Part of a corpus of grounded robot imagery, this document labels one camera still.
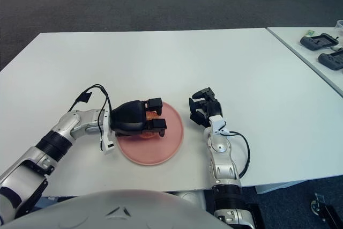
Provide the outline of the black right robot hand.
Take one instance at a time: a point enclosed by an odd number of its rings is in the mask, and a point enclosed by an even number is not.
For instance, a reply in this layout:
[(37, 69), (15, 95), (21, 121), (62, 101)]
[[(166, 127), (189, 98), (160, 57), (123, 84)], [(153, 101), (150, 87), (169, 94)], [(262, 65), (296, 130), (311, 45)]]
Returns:
[(190, 119), (205, 128), (210, 127), (210, 117), (221, 115), (220, 102), (210, 87), (204, 88), (189, 98)]

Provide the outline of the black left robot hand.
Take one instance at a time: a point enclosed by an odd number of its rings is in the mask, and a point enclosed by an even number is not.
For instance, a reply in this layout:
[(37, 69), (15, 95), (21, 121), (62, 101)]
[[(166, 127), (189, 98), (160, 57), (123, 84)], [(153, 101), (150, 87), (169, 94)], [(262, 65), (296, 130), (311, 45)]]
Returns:
[(163, 137), (167, 130), (162, 114), (161, 98), (126, 102), (110, 112), (110, 128), (117, 137), (138, 136), (147, 133)]

